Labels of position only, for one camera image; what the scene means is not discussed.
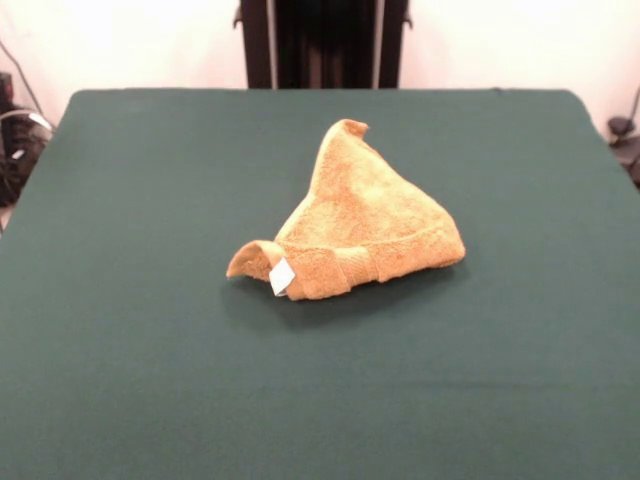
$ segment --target white tag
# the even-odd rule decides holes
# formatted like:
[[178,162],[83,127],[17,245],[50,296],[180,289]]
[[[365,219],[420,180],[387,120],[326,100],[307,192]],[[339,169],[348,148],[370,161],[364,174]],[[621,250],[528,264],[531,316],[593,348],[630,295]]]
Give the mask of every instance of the white tag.
[[269,272],[269,280],[271,281],[271,288],[273,288],[273,294],[276,297],[283,297],[287,292],[287,287],[291,285],[293,279],[296,278],[296,274],[291,269],[289,262],[282,257],[273,270]]

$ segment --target table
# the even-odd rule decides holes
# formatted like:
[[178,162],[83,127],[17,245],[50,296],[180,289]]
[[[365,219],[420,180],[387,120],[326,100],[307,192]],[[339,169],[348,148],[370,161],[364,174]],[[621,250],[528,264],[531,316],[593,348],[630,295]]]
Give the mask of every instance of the table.
[[[342,117],[467,258],[226,280]],[[640,478],[638,238],[568,92],[80,92],[0,240],[0,477]]]

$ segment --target orange towel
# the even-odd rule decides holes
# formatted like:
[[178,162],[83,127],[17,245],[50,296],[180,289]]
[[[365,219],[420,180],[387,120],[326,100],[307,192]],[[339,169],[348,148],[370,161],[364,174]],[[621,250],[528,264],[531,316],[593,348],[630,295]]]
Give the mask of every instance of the orange towel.
[[284,258],[295,273],[289,298],[320,299],[464,257],[453,218],[367,145],[367,129],[353,120],[329,129],[306,197],[274,241],[255,240],[235,254],[228,277],[268,282]]

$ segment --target cable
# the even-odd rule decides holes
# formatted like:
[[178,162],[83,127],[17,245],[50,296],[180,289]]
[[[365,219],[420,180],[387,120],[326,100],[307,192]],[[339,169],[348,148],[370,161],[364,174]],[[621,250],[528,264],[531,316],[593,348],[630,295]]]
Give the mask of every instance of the cable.
[[26,108],[22,108],[19,110],[9,110],[8,112],[4,112],[0,115],[0,122],[6,120],[10,117],[15,117],[16,115],[25,115],[29,117],[35,123],[42,125],[44,128],[49,130],[50,132],[55,132],[55,126],[49,120],[47,120],[44,115],[38,113],[34,110],[28,110]]
[[31,89],[31,85],[29,85],[29,82],[27,81],[27,77],[22,71],[22,67],[20,66],[20,63],[15,59],[13,55],[11,55],[11,52],[9,52],[5,44],[2,43],[2,40],[0,40],[0,49],[5,53],[7,57],[9,57],[9,60],[11,60],[11,63],[15,65],[16,69],[18,70],[18,74],[22,79],[22,83],[24,83],[24,86],[27,87],[29,96],[31,97],[31,100],[33,100],[33,104],[36,106],[36,110],[38,110],[38,113],[42,114],[42,107],[40,106],[40,102],[38,102],[38,99],[36,98],[35,93],[33,93],[33,90]]

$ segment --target black stand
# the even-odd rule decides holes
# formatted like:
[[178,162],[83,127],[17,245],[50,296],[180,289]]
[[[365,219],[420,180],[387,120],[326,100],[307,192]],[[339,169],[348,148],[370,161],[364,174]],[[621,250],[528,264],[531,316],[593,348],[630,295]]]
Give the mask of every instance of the black stand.
[[242,0],[234,25],[243,23],[249,88],[397,88],[407,8],[408,0]]

